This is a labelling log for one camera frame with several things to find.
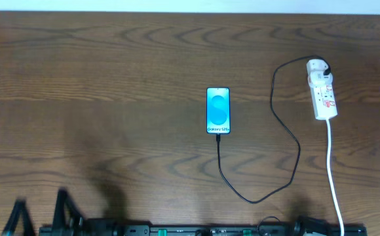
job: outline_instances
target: power strip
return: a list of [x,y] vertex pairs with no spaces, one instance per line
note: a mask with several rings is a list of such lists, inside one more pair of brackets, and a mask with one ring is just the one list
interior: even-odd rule
[[307,63],[308,84],[311,88],[315,119],[324,121],[337,115],[333,92],[333,75],[325,75],[327,63],[312,59]]

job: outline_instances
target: blue phone screen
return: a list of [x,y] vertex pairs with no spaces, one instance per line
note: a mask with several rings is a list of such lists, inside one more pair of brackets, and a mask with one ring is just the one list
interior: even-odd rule
[[229,134],[229,88],[208,88],[206,94],[206,131]]

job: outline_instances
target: wooden table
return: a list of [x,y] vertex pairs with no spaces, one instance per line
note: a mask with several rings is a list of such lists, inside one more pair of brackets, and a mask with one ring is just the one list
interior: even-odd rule
[[61,186],[90,218],[336,224],[307,61],[276,78],[275,110],[302,146],[289,188],[240,200],[205,131],[206,87],[228,86],[225,175],[250,199],[285,184],[297,147],[269,109],[271,75],[308,54],[332,65],[345,223],[380,235],[380,16],[72,12],[0,12],[0,232],[17,197],[36,228],[51,223]]

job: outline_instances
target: white power strip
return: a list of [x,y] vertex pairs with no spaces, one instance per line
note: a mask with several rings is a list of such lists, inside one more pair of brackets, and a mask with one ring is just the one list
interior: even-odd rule
[[333,92],[333,75],[329,69],[329,65],[324,60],[312,59],[307,63],[308,84],[311,88],[313,97],[313,106],[315,118],[325,120],[327,122],[328,149],[327,149],[327,174],[332,192],[333,202],[337,218],[340,224],[340,236],[344,236],[345,228],[341,217],[339,203],[335,194],[333,176],[331,170],[331,150],[332,150],[332,130],[330,127],[330,119],[337,115],[335,106],[335,98]]
[[307,63],[308,84],[311,88],[315,119],[326,120],[337,115],[333,92],[333,75],[324,75],[328,68],[323,60],[312,59]]

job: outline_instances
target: black wire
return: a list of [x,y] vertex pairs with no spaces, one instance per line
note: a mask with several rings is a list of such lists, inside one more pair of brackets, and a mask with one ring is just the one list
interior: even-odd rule
[[262,220],[260,221],[260,223],[258,223],[258,225],[257,225],[257,231],[260,230],[260,226],[261,226],[261,224],[262,224],[265,220],[268,220],[268,219],[276,219],[277,221],[279,221],[280,224],[282,223],[282,222],[279,220],[279,218],[277,218],[276,216],[268,216],[268,217],[262,219]]
[[[290,181],[283,185],[282,187],[272,191],[271,193],[267,194],[266,196],[264,196],[263,198],[261,198],[260,200],[256,200],[256,201],[251,201],[251,200],[248,200],[247,198],[243,197],[229,182],[228,180],[225,178],[225,176],[223,175],[222,173],[222,169],[221,169],[221,156],[219,154],[219,143],[221,142],[221,135],[220,134],[217,134],[216,135],[216,142],[218,143],[218,167],[219,167],[219,173],[221,174],[222,176],[222,179],[223,181],[225,181],[225,183],[234,191],[235,194],[237,194],[242,200],[246,201],[247,203],[251,203],[251,204],[257,204],[257,203],[260,203],[262,201],[264,201],[266,198],[270,197],[271,195],[277,193],[278,191],[288,187],[292,181],[294,180],[294,177],[295,177],[295,172],[296,172],[296,168],[297,168],[297,164],[299,162],[299,158],[301,157],[301,144],[299,143],[299,141],[297,140],[297,138],[295,137],[294,134],[292,134],[292,132],[290,132],[289,128],[283,123],[283,121],[277,116],[277,114],[275,113],[275,110],[273,109],[273,92],[275,90],[275,77],[276,77],[276,73],[277,71],[288,65],[288,64],[291,64],[292,62],[297,62],[297,61],[300,61],[300,60],[304,60],[304,59],[309,59],[309,58],[317,58],[317,59],[321,59],[323,61],[325,61],[325,59],[323,59],[321,56],[317,56],[317,55],[310,55],[310,56],[303,56],[301,58],[296,58],[294,60],[291,60],[289,62],[286,62],[282,65],[280,65],[279,67],[277,67],[275,69],[275,72],[273,73],[273,80],[271,82],[271,93],[270,93],[270,110],[271,112],[273,113],[273,115],[276,117],[277,121],[283,126],[283,128],[286,130],[286,132],[288,132],[288,134],[295,140],[296,144],[297,144],[297,147],[298,147],[298,151],[297,151],[297,157],[296,157],[296,162],[295,162],[295,167],[294,167],[294,171],[292,172],[292,176],[290,177]],[[331,73],[331,69],[330,69],[330,65],[329,63],[327,63],[328,65],[328,69],[325,70],[324,72],[324,75],[328,75]]]

